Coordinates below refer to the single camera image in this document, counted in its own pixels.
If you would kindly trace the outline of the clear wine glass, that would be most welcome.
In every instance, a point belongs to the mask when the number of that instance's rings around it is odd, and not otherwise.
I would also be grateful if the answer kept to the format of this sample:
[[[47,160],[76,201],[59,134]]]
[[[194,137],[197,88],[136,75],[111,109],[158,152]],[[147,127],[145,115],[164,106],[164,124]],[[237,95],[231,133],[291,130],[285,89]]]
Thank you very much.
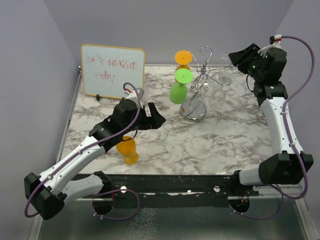
[[[217,72],[211,75],[213,80],[213,90],[209,98],[209,106],[212,110],[222,107],[226,101],[226,92],[224,87],[231,85],[235,80],[234,77],[227,72]]]

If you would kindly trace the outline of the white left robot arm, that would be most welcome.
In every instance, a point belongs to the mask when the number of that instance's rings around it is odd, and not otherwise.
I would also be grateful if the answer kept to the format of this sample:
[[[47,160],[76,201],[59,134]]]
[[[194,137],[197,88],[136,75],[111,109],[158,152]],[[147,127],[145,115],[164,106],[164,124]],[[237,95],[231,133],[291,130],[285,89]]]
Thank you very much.
[[[24,215],[29,218],[29,206],[43,220],[56,216],[68,198],[67,184],[93,160],[119,144],[125,134],[134,131],[159,129],[166,119],[158,112],[153,102],[148,103],[147,116],[141,103],[123,98],[114,107],[112,115],[97,123],[88,136],[67,157],[39,175],[31,172],[24,178],[24,193],[27,204]]]

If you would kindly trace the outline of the orange plastic glass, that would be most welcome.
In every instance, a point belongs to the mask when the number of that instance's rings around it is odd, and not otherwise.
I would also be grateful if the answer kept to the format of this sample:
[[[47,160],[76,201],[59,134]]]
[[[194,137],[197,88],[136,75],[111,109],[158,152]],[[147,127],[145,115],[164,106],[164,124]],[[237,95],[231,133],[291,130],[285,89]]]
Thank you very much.
[[[136,152],[136,142],[130,136],[123,136],[122,141],[116,145],[117,151],[122,155],[127,165],[136,164],[139,155]]]
[[[175,54],[174,60],[178,64],[176,71],[180,69],[190,70],[188,64],[192,62],[193,56],[188,50],[180,50]]]

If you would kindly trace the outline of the green plastic wine glass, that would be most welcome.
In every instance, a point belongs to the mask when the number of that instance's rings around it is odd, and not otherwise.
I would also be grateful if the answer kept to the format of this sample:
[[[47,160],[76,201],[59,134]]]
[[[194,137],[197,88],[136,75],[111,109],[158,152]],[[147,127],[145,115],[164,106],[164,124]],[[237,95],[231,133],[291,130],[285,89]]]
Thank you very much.
[[[171,87],[169,100],[173,104],[182,104],[188,94],[187,84],[193,80],[193,73],[185,68],[178,69],[174,74],[176,83]]]

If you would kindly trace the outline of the clear tall glass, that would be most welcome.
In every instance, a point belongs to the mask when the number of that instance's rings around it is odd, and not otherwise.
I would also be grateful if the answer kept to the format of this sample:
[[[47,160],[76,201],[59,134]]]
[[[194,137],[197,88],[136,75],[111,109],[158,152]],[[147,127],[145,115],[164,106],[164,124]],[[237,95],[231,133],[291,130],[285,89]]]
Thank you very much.
[[[212,90],[213,84],[207,79],[198,80],[194,85],[195,94],[188,104],[188,110],[185,115],[188,120],[193,122],[202,121],[207,113],[207,107],[204,97],[207,97]]]

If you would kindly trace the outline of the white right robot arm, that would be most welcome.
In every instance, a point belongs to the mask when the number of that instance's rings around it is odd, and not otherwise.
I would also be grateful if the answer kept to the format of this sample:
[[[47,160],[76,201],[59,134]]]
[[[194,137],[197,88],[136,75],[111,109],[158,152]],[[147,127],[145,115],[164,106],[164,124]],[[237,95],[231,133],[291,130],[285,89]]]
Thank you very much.
[[[237,171],[238,178],[229,189],[240,196],[248,185],[296,185],[314,163],[297,140],[289,114],[286,87],[280,81],[287,63],[287,53],[275,46],[260,49],[251,44],[244,50],[228,54],[232,65],[254,79],[253,93],[267,121],[272,156],[256,167]]]

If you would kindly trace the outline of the clear short glass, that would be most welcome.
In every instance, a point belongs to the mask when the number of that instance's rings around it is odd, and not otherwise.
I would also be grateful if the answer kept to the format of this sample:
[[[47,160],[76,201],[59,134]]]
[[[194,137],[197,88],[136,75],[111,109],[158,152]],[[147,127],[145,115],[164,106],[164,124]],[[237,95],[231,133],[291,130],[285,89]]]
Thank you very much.
[[[232,83],[229,74],[225,70],[232,66],[231,60],[227,54],[221,54],[219,56],[220,67],[215,70],[211,75],[211,78],[218,84],[222,86],[228,86]]]

